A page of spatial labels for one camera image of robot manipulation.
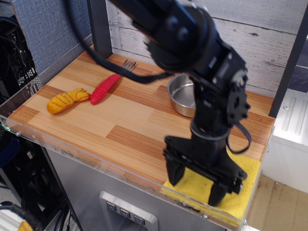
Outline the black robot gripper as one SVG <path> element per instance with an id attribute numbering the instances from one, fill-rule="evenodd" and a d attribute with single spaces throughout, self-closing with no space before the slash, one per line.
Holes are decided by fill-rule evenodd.
<path id="1" fill-rule="evenodd" d="M 185 168 L 212 180 L 208 204 L 218 206 L 227 193 L 238 194 L 247 173 L 227 153 L 231 129 L 207 132 L 191 125 L 191 138 L 166 136 L 164 156 L 167 161 L 168 179 L 175 186 L 183 177 Z"/>

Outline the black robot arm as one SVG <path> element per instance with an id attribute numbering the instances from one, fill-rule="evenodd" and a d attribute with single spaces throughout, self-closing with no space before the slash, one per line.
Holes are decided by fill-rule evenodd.
<path id="1" fill-rule="evenodd" d="M 229 134 L 241 125 L 250 105 L 245 61 L 216 30 L 209 13 L 174 0 L 115 0 L 114 5 L 148 39 L 155 63 L 168 73 L 186 73 L 193 82 L 195 116 L 189 139 L 167 136 L 164 155 L 169 182 L 176 185 L 189 168 L 213 181 L 208 204 L 239 193 L 247 174 L 228 155 Z"/>

